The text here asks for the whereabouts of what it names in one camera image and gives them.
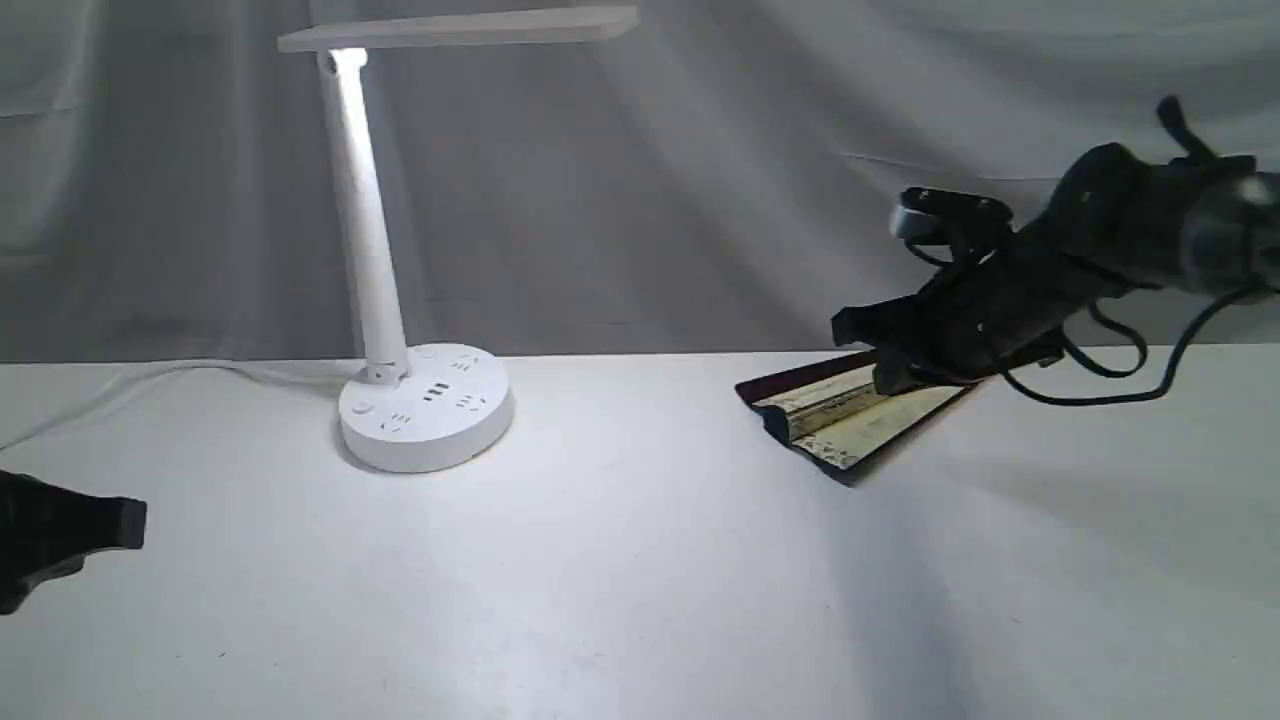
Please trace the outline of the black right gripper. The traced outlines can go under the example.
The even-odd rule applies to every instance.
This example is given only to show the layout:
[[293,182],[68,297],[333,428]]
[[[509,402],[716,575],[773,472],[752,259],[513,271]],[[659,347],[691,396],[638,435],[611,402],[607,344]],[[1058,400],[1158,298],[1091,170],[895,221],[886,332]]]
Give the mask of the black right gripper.
[[905,241],[910,249],[947,243],[951,261],[916,296],[842,307],[831,318],[836,346],[876,346],[873,377],[884,396],[966,387],[1059,356],[1060,325],[1111,292],[1110,274],[1060,252],[1034,224],[988,234],[908,215]]

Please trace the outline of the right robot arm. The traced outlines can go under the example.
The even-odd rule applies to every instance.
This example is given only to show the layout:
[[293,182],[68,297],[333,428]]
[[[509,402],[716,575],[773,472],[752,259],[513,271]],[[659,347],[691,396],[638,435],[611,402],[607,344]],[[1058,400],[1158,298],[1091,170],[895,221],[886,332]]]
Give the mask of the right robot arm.
[[[899,195],[892,234],[934,274],[915,293],[838,310],[829,327],[838,346],[876,355],[884,396],[931,387],[977,386],[993,377],[1057,407],[1138,404],[1172,388],[1187,350],[1225,307],[1277,295],[1277,176],[1252,155],[1215,152],[1170,95],[1157,118],[1181,154],[1142,161],[1121,143],[1078,158],[1039,214],[1020,227],[997,199],[910,187]],[[1137,351],[1149,345],[1107,316],[1100,304],[1135,291],[1176,290],[1207,297],[1175,341],[1161,382],[1139,393],[1053,397],[1019,382],[1019,368],[1065,357],[1098,377],[1121,379],[1066,334],[1087,313]]]

